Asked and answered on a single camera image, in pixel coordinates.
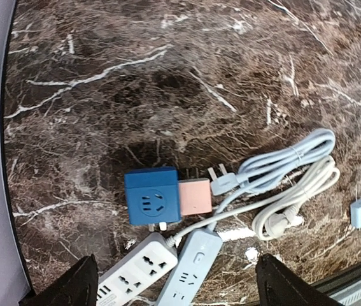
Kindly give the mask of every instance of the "pink power adapter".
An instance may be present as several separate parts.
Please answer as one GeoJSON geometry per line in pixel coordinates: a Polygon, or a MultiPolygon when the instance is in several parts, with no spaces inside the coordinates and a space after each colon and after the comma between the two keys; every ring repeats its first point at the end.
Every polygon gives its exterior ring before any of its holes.
{"type": "Polygon", "coordinates": [[[205,214],[212,211],[208,178],[179,181],[181,215],[205,214]]]}

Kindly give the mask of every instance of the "black object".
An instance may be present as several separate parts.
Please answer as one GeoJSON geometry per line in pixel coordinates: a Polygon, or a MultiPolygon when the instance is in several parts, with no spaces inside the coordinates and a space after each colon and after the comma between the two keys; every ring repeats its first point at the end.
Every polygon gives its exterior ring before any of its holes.
{"type": "Polygon", "coordinates": [[[340,306],[270,254],[259,258],[257,284],[261,306],[340,306]]]}
{"type": "Polygon", "coordinates": [[[94,255],[85,256],[39,295],[20,306],[96,306],[98,269],[94,255]]]}

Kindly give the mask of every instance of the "electrical outlet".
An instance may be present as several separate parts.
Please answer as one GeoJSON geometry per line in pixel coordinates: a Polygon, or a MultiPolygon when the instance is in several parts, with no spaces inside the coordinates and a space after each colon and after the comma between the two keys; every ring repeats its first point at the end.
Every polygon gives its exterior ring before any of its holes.
{"type": "Polygon", "coordinates": [[[157,217],[165,212],[166,199],[164,195],[154,189],[149,189],[141,195],[140,209],[148,217],[157,217]]]}
{"type": "Polygon", "coordinates": [[[125,194],[132,225],[181,220],[177,170],[134,170],[125,174],[125,194]]]}
{"type": "Polygon", "coordinates": [[[167,279],[155,306],[189,306],[222,245],[220,236],[206,228],[191,232],[179,255],[179,263],[167,279]]]}
{"type": "Polygon", "coordinates": [[[99,278],[97,306],[122,306],[177,265],[174,248],[152,233],[99,278]]]}

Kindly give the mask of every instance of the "white power strip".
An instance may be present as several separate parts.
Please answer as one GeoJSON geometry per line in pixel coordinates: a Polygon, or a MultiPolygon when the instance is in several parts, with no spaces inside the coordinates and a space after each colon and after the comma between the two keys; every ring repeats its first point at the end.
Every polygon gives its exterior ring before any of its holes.
{"type": "Polygon", "coordinates": [[[178,263],[176,250],[152,233],[99,279],[97,306],[122,306],[178,263]]]}

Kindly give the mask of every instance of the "power switch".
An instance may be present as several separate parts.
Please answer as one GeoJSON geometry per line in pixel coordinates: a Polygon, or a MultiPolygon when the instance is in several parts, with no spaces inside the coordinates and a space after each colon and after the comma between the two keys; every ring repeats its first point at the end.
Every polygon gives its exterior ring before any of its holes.
{"type": "Polygon", "coordinates": [[[200,263],[200,261],[202,261],[202,259],[204,258],[204,254],[199,252],[197,253],[197,255],[195,256],[193,262],[198,265],[200,263]]]}

